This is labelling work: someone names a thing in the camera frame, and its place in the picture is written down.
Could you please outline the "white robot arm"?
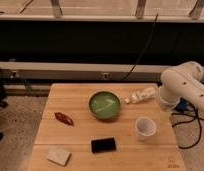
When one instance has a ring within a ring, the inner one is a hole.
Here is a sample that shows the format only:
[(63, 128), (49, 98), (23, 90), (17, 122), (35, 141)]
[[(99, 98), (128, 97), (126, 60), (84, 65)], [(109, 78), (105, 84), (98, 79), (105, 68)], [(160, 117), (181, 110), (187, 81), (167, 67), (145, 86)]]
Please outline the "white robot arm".
[(160, 108), (169, 111), (183, 98), (204, 113), (204, 85), (201, 83), (203, 76), (203, 67), (194, 61), (164, 70), (161, 74), (162, 85), (157, 93)]

